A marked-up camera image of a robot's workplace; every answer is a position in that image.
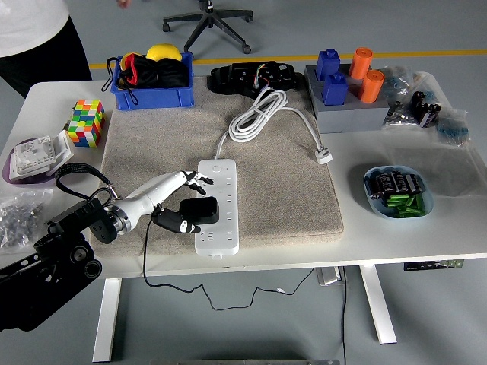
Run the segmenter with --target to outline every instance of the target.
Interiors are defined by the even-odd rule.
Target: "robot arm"
[[[133,230],[142,215],[152,214],[153,222],[173,232],[198,231],[161,204],[184,185],[204,195],[199,180],[213,183],[196,171],[167,173],[106,207],[92,196],[51,219],[48,234],[34,245],[36,253],[0,268],[0,332],[35,329],[100,276],[101,264],[81,233],[85,228],[90,227],[101,242],[110,243],[117,234]]]
[[[168,230],[176,233],[199,232],[198,227],[187,222],[178,213],[161,207],[162,202],[184,185],[202,195],[206,194],[198,183],[199,180],[213,184],[213,180],[197,171],[166,173],[150,179],[126,198],[115,200],[112,205],[108,205],[107,213],[116,232],[120,235],[130,232],[142,215],[153,213],[153,222]]]

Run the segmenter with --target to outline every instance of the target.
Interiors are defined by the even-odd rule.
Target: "office chair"
[[[213,8],[211,0],[198,0],[199,9],[202,10],[199,13],[187,13],[181,15],[175,15],[173,17],[164,17],[162,30],[164,32],[169,31],[169,21],[199,21],[196,29],[193,31],[188,41],[184,45],[184,52],[188,52],[188,49],[195,42],[196,38],[202,33],[202,31],[208,27],[212,28],[213,24],[223,30],[226,34],[232,37],[234,40],[242,45],[242,51],[248,55],[251,51],[249,45],[245,40],[227,23],[223,21],[226,17],[242,17],[247,23],[253,21],[253,12],[251,10],[216,10]]]

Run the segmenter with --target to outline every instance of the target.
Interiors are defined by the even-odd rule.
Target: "black bag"
[[[110,67],[111,62],[119,63],[119,77],[113,80],[113,71]],[[189,86],[189,70],[186,65],[176,59],[160,59],[154,61],[130,53],[121,58],[111,57],[107,60],[108,81],[101,88],[107,90],[112,81],[123,90],[127,90],[132,98],[132,102],[137,105],[137,97],[131,89],[140,88],[174,88]]]

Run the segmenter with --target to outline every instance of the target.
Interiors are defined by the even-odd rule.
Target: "beige mat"
[[[113,112],[102,171],[127,196],[150,178],[195,170],[200,160],[215,157],[230,121],[252,105],[240,95],[214,94],[206,78],[194,79],[192,108]],[[303,83],[287,92],[288,106],[315,119]],[[227,138],[221,158],[237,163],[240,250],[261,246],[328,243],[339,240],[342,217],[326,165],[314,157],[316,144],[301,118],[280,111],[252,141]],[[175,211],[196,192],[183,187],[163,204]],[[97,255],[139,256],[149,217],[109,246],[91,238]],[[194,236],[152,225],[148,254],[194,253]]]

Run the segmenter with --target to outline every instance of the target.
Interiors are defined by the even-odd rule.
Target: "gray floor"
[[[228,23],[252,47],[252,57],[317,55],[335,48],[353,53],[484,49],[484,2],[340,2],[331,0],[217,1],[221,8],[254,11],[254,22]],[[91,64],[110,56],[145,52],[155,43],[183,48],[195,24],[161,31],[161,18],[198,8],[194,0],[151,0],[123,11],[114,2],[68,4]],[[205,30],[191,48],[196,59],[245,58],[240,47],[217,28]],[[375,58],[373,67],[410,65],[431,72],[451,104],[469,112],[472,139],[487,161],[484,104],[487,56]],[[302,72],[312,62],[288,62]],[[197,75],[214,67],[196,66]],[[106,71],[94,69],[95,79]],[[23,100],[0,80],[0,146]],[[404,272],[400,264],[377,268],[398,344],[377,342],[358,268],[347,268],[345,342],[348,364],[485,363],[487,358],[487,265],[467,260],[462,269]],[[216,306],[249,303],[256,285],[294,289],[307,269],[167,278],[182,287],[205,283]],[[123,282],[113,362],[148,364],[151,359],[340,359],[343,285],[320,287],[312,275],[293,297],[256,295],[249,309],[214,312],[202,292],[181,294],[151,289],[141,279]],[[0,333],[0,363],[91,362],[103,282],[96,281],[32,332]]]

